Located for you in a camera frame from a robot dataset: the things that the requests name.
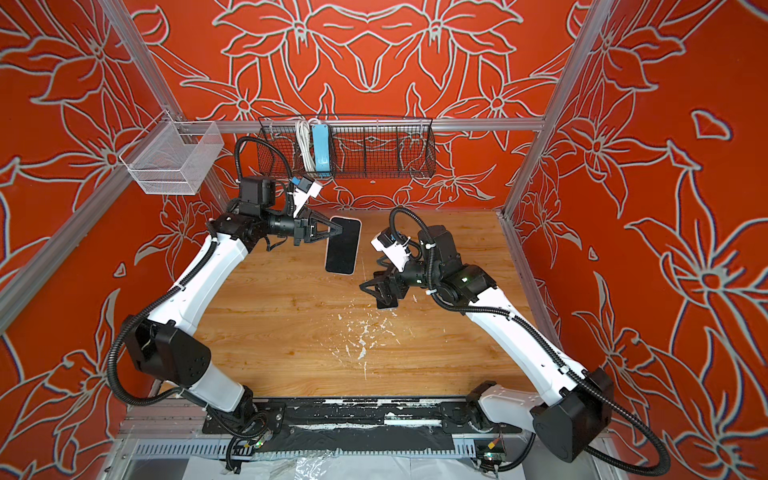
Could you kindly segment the black phone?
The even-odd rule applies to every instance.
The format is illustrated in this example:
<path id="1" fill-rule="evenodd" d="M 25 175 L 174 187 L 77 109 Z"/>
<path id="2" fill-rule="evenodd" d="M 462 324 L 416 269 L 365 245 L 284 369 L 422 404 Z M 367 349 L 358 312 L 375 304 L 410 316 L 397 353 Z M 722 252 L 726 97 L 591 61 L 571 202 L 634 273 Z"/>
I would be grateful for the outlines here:
<path id="1" fill-rule="evenodd" d="M 334 216 L 331 222 L 341 231 L 327 242 L 325 271 L 332 274 L 352 275 L 355 271 L 362 222 L 357 218 Z"/>

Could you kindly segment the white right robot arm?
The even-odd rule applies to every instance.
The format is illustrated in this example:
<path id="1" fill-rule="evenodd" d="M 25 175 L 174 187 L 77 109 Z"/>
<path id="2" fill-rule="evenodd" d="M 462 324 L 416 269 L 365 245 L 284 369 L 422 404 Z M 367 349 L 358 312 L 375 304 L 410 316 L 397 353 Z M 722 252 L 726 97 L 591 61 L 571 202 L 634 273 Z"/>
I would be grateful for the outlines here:
<path id="1" fill-rule="evenodd" d="M 530 432 L 556 458 L 571 463 L 581 454 L 624 472 L 646 477 L 665 475 L 671 457 L 658 436 L 614 399 L 614 382 L 602 369 L 587 371 L 545 338 L 509 301 L 480 266 L 467 264 L 452 234 L 427 225 L 414 211 L 396 207 L 389 225 L 371 242 L 382 253 L 383 270 L 361 284 L 380 308 L 395 308 L 410 288 L 421 288 L 440 308 L 466 316 L 483 329 L 526 375 L 535 392 L 526 395 L 496 383 L 475 389 L 471 402 L 492 424 Z M 593 446 L 618 415 L 655 449 L 650 466 L 632 465 Z"/>

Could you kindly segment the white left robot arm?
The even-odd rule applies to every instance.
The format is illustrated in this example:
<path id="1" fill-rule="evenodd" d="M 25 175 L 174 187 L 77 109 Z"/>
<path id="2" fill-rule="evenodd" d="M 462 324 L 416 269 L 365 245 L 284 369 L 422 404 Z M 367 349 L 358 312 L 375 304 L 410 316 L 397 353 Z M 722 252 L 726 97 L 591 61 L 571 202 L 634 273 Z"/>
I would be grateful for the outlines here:
<path id="1" fill-rule="evenodd" d="M 256 136 L 243 136 L 235 143 L 233 157 L 238 159 L 249 143 L 281 162 L 287 180 L 246 176 L 238 169 L 238 195 L 208 223 L 208 236 L 192 263 L 163 296 L 124 322 L 108 352 L 106 373 L 112 393 L 126 405 L 149 406 L 170 394 L 140 398 L 129 393 L 118 374 L 123 350 L 138 371 L 174 384 L 174 393 L 202 405 L 210 415 L 235 422 L 255 417 L 252 391 L 215 366 L 210 349 L 195 338 L 202 316 L 258 243 L 264 242 L 272 250 L 272 238 L 301 245 L 328 240 L 343 231 L 341 225 L 308 207 L 308 200 L 320 193 L 320 184 L 294 176 L 286 156 L 274 145 Z"/>

